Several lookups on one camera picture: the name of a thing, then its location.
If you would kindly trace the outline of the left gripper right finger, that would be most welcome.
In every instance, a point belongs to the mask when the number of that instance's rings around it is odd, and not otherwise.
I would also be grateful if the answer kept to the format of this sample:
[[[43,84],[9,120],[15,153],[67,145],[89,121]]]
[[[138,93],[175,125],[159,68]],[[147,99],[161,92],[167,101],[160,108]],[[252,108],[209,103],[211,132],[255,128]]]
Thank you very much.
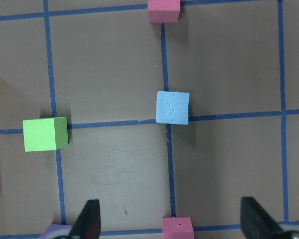
[[[242,197],[240,207],[241,230],[247,239],[291,239],[253,197]]]

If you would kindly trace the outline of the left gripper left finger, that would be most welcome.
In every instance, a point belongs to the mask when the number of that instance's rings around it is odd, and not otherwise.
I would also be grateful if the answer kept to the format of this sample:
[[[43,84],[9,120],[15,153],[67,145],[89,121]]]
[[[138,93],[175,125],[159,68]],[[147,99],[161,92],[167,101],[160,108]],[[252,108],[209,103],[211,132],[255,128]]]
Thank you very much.
[[[100,202],[88,200],[72,227],[70,239],[98,239],[101,233]]]

